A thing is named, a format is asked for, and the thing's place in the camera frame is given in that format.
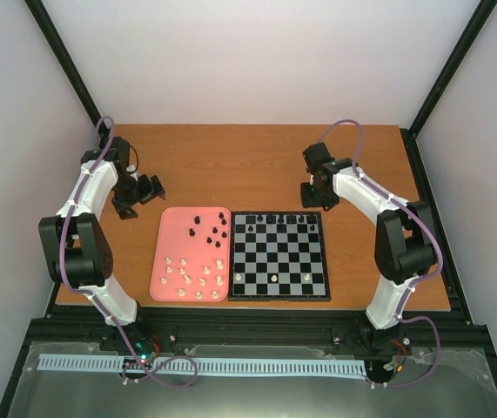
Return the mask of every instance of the black beam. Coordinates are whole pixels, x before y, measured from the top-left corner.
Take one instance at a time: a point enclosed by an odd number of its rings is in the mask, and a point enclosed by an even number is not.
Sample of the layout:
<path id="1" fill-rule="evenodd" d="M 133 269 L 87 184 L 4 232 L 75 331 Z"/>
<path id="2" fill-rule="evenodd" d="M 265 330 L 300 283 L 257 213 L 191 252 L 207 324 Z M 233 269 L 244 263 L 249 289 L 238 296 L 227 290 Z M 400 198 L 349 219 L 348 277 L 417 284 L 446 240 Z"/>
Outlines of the black beam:
<path id="1" fill-rule="evenodd" d="M 50 20 L 49 13 L 45 9 L 43 2 L 41 0 L 25 0 L 25 3 L 28 5 L 31 15 L 33 15 L 34 19 L 37 22 L 37 25 L 39 26 L 39 29 L 41 29 L 41 31 L 43 32 L 45 39 L 47 40 L 50 48 L 55 54 L 55 57 L 57 57 L 58 62 L 60 63 L 61 67 L 63 67 L 66 77 L 71 82 L 74 91 L 80 99 L 80 102 L 82 102 L 82 106 L 90 117 L 91 122 L 95 126 L 95 124 L 101 118 L 101 114 L 95 106 L 93 98 L 91 98 L 91 95 L 88 92 L 84 81 L 80 77 L 80 73 L 74 65 L 71 55 L 66 50 L 63 40 L 58 35 L 55 24 L 52 22 L 52 20 Z M 109 130 L 107 129 L 107 126 L 105 124 L 101 125 L 99 134 L 102 137 L 106 137 L 109 134 Z"/>
<path id="2" fill-rule="evenodd" d="M 438 78 L 433 84 L 432 90 L 428 93 L 424 104 L 422 104 L 416 118 L 414 118 L 413 124 L 409 128 L 411 138 L 416 139 L 418 137 L 424 124 L 430 117 L 433 108 L 437 105 L 441 95 L 453 78 L 453 75 L 459 68 L 460 63 L 463 61 L 463 58 L 473 44 L 474 39 L 476 39 L 480 33 L 482 26 L 484 26 L 484 23 L 487 21 L 496 4 L 497 0 L 480 0 L 476 10 L 465 27 L 465 30 L 447 59 L 446 64 L 441 69 Z"/>
<path id="3" fill-rule="evenodd" d="M 416 141 L 411 138 L 408 130 L 401 129 L 400 132 L 401 137 L 403 138 L 403 144 L 405 145 L 408 162 L 411 166 L 411 171 L 413 172 L 414 184 L 419 193 L 419 198 L 427 202 L 432 209 L 433 226 L 444 260 L 441 277 L 446 285 L 447 297 L 449 298 L 451 310 L 452 312 L 460 312 L 461 318 L 470 322 L 472 319 L 468 310 L 467 301 L 465 300 L 465 293 L 460 284 L 459 275 L 457 274 L 455 262 L 453 261 L 449 243 L 447 242 L 447 236 L 441 223 L 438 207 L 433 198 L 430 182 L 428 181 L 426 170 L 422 158 L 420 157 L 419 148 Z"/>

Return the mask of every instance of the chessboard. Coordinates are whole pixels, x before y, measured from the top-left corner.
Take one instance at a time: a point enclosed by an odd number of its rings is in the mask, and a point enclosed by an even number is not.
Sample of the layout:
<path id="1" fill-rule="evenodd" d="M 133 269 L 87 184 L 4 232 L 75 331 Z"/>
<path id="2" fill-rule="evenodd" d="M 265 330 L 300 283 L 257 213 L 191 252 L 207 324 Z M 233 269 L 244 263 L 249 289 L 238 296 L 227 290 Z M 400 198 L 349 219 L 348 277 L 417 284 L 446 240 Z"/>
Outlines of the chessboard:
<path id="1" fill-rule="evenodd" d="M 232 213 L 229 300 L 331 300 L 319 212 Z"/>

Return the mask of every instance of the pink tray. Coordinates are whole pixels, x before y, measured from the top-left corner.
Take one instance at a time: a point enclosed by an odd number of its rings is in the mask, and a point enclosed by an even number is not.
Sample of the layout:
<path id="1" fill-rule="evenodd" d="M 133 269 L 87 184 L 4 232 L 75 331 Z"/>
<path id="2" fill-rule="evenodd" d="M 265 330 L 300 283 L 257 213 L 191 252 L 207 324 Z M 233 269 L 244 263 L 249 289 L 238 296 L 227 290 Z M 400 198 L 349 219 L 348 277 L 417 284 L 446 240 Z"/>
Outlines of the pink tray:
<path id="1" fill-rule="evenodd" d="M 195 222 L 196 217 L 199 217 L 199 224 Z M 230 237 L 231 213 L 224 207 L 166 209 L 161 215 L 153 260 L 151 297 L 159 301 L 217 302 L 224 299 L 229 293 Z M 221 268 L 218 268 L 218 260 L 222 263 Z"/>

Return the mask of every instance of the black metal frame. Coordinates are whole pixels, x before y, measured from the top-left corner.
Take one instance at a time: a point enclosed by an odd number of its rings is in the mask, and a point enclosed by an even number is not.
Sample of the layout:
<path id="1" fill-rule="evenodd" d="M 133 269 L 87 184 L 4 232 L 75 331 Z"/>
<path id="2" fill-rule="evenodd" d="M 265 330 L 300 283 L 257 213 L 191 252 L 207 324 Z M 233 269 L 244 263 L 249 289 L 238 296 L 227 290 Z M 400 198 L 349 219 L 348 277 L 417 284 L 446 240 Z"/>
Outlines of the black metal frame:
<path id="1" fill-rule="evenodd" d="M 76 66 L 57 34 L 41 0 L 25 0 L 33 17 L 53 49 L 59 63 L 71 81 L 82 105 L 95 124 L 100 115 L 88 93 Z M 487 21 L 497 0 L 480 0 L 467 27 L 455 45 L 453 52 L 436 79 L 432 90 L 421 106 L 409 129 L 401 129 L 401 137 L 413 172 L 414 181 L 422 200 L 432 207 L 433 223 L 439 238 L 445 264 L 442 277 L 450 301 L 451 311 L 423 313 L 432 318 L 439 329 L 446 347 L 482 348 L 486 354 L 497 387 L 497 356 L 485 326 L 472 324 L 467 302 L 455 270 L 453 257 L 447 244 L 440 214 L 435 205 L 416 138 L 426 123 L 441 94 L 457 71 L 474 39 Z M 45 316 L 32 320 L 18 355 L 14 371 L 0 405 L 0 417 L 10 410 L 22 367 L 33 341 L 83 341 L 101 342 L 110 349 L 125 351 L 116 338 L 114 329 L 107 327 L 94 307 L 69 307 L 55 305 L 58 286 L 53 287 Z M 362 318 L 361 311 L 298 311 L 298 310 L 236 310 L 236 309 L 190 309 L 190 308 L 144 308 L 148 321 L 155 327 L 164 351 L 182 351 L 197 344 L 240 345 L 293 345 L 318 347 L 334 354 L 351 354 L 358 358 L 376 356 L 359 352 L 357 347 L 334 342 L 333 337 L 343 336 L 353 329 Z M 412 312 L 411 316 L 420 313 Z M 427 324 L 413 323 L 405 326 L 405 333 L 416 347 L 434 345 L 432 330 Z"/>

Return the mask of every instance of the black square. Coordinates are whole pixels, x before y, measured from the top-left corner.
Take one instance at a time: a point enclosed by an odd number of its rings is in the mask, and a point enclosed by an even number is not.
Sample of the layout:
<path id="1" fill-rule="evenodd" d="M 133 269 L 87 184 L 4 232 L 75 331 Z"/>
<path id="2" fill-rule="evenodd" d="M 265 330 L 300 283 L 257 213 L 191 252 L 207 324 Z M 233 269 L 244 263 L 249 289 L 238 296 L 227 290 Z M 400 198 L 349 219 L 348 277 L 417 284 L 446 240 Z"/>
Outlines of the black square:
<path id="1" fill-rule="evenodd" d="M 256 283 L 256 273 L 246 273 L 245 274 L 246 283 Z"/>
<path id="2" fill-rule="evenodd" d="M 300 273 L 291 273 L 289 275 L 289 281 L 291 283 L 301 283 L 302 279 L 300 278 Z"/>
<path id="3" fill-rule="evenodd" d="M 287 284 L 279 285 L 279 294 L 291 294 L 291 286 Z"/>
<path id="4" fill-rule="evenodd" d="M 323 283 L 324 275 L 322 273 L 313 273 L 312 274 L 312 283 Z"/>
<path id="5" fill-rule="evenodd" d="M 256 285 L 256 294 L 267 294 L 267 285 L 265 283 L 259 283 Z"/>
<path id="6" fill-rule="evenodd" d="M 245 294 L 245 285 L 234 284 L 232 286 L 233 294 Z"/>
<path id="7" fill-rule="evenodd" d="M 302 294 L 313 294 L 314 286 L 312 285 L 302 285 Z"/>

